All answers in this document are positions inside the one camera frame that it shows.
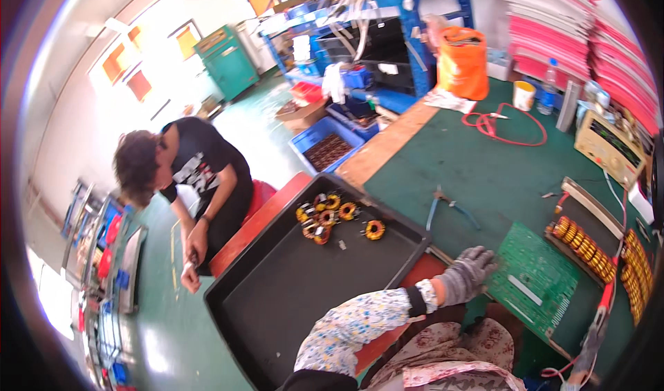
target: person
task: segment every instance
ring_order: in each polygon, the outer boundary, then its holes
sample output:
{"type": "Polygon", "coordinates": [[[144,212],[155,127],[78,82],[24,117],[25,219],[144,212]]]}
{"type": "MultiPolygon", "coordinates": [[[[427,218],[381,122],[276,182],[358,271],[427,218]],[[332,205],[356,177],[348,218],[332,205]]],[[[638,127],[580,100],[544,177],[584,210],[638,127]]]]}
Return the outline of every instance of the person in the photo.
{"type": "Polygon", "coordinates": [[[208,121],[186,117],[161,133],[137,130],[120,138],[114,157],[121,193],[146,207],[156,190],[170,202],[181,224],[182,285],[192,294],[199,276],[211,276],[210,260],[240,229],[253,196],[245,157],[208,121]],[[194,187],[201,197],[192,217],[176,184],[194,187]]]}
{"type": "Polygon", "coordinates": [[[302,342],[294,373],[281,390],[358,390],[354,353],[384,332],[412,323],[367,372],[362,389],[525,391],[510,373],[515,347],[505,327],[487,317],[461,335],[459,322],[444,321],[447,310],[463,319],[463,304],[483,290],[483,280],[497,267],[493,258],[482,246],[469,248],[441,275],[407,289],[363,294],[328,311],[302,342]]]}

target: man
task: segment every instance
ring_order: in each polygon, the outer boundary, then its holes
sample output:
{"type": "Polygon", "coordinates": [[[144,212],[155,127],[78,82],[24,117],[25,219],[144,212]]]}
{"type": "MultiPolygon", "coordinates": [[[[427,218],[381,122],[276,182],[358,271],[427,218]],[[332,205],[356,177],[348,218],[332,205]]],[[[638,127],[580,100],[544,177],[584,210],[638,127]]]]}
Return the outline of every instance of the man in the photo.
{"type": "Polygon", "coordinates": [[[210,259],[240,229],[253,184],[245,157],[207,121],[182,118],[161,133],[136,130],[123,136],[113,161],[122,194],[146,207],[156,190],[180,219],[182,285],[192,293],[199,275],[211,276],[210,259]],[[192,217],[176,184],[191,185],[201,197],[192,217]]]}

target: dark hair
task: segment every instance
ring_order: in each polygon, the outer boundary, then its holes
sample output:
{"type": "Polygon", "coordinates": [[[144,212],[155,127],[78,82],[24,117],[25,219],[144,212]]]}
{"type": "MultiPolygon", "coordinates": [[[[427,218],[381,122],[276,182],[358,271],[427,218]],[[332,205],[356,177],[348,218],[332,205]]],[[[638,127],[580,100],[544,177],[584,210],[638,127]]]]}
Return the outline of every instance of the dark hair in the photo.
{"type": "Polygon", "coordinates": [[[157,168],[159,136],[147,130],[135,130],[120,138],[113,157],[116,179],[122,195],[138,207],[146,207],[154,195],[152,187],[157,168]]]}

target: hand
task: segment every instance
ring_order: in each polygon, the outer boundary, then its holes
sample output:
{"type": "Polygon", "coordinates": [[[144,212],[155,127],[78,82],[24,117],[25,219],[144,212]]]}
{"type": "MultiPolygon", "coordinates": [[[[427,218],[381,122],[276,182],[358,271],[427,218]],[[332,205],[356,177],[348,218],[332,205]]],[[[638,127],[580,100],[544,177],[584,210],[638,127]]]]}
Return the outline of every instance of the hand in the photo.
{"type": "Polygon", "coordinates": [[[187,290],[189,290],[191,294],[195,294],[201,287],[199,275],[196,273],[196,269],[192,263],[185,264],[185,268],[182,270],[182,275],[180,276],[180,281],[182,282],[182,286],[187,287],[187,290]]]}
{"type": "Polygon", "coordinates": [[[203,263],[207,254],[207,230],[207,221],[199,220],[187,237],[187,244],[185,245],[187,260],[189,260],[190,254],[197,254],[198,263],[196,265],[203,263]]]}
{"type": "Polygon", "coordinates": [[[468,248],[443,274],[435,276],[445,286],[443,306],[464,304],[482,292],[482,282],[498,268],[494,252],[483,246],[468,248]]]}

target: floral sleeve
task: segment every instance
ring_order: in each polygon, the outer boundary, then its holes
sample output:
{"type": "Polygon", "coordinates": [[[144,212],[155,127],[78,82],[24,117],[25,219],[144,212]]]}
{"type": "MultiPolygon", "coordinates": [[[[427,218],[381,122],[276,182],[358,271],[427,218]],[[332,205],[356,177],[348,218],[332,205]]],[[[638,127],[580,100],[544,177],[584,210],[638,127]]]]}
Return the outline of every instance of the floral sleeve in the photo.
{"type": "MultiPolygon", "coordinates": [[[[426,312],[437,309],[436,291],[427,279],[415,285],[426,312]]],[[[404,288],[374,291],[330,309],[311,329],[297,353],[295,371],[311,369],[355,376],[355,353],[386,331],[418,320],[409,318],[404,288]]]]}

